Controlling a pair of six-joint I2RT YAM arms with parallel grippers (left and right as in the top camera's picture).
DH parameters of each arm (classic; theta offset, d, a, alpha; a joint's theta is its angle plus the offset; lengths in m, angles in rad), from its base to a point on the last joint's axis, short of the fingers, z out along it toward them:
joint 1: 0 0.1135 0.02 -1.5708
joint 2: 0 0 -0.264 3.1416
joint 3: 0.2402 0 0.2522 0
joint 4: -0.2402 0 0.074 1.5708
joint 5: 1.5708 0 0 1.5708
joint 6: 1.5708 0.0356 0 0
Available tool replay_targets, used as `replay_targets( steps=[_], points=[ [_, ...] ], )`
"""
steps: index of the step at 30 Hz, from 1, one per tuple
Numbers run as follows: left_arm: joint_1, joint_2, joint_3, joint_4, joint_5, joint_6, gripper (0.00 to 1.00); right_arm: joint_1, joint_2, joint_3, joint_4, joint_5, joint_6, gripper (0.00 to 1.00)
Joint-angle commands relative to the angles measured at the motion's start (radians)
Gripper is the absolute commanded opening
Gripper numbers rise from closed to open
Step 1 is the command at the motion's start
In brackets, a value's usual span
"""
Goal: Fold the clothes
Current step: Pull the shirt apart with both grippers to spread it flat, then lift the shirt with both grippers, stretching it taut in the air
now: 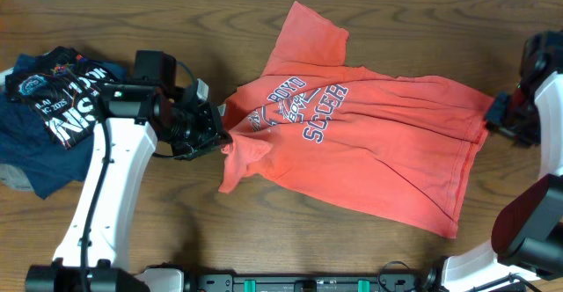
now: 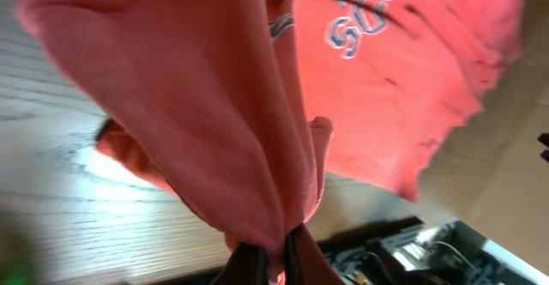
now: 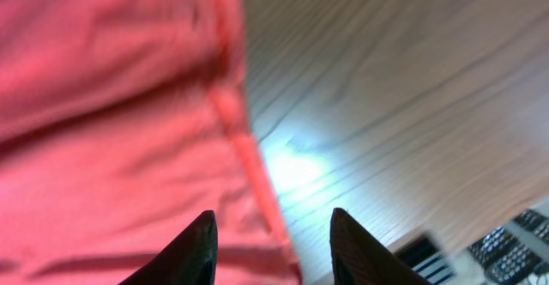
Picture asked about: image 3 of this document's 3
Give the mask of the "orange red t-shirt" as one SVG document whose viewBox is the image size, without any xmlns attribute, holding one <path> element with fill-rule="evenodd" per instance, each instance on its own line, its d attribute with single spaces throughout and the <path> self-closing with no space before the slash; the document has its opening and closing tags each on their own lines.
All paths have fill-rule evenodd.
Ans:
<svg viewBox="0 0 549 285">
<path fill-rule="evenodd" d="M 303 277 L 245 103 L 241 0 L 1 0 L 1 281 L 116 284 L 203 211 L 219 284 Z"/>
</svg>

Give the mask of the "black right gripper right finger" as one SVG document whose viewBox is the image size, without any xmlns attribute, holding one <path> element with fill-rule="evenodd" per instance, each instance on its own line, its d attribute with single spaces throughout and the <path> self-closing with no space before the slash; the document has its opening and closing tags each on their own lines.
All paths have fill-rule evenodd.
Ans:
<svg viewBox="0 0 549 285">
<path fill-rule="evenodd" d="M 333 210 L 329 243 L 335 285 L 429 285 L 344 209 Z"/>
</svg>

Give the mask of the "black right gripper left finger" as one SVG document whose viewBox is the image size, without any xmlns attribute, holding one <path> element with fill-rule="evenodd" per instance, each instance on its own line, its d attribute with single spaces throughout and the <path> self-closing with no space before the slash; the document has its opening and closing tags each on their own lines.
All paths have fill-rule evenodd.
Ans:
<svg viewBox="0 0 549 285">
<path fill-rule="evenodd" d="M 203 211 L 149 263 L 120 285 L 213 285 L 218 229 L 213 210 Z"/>
</svg>

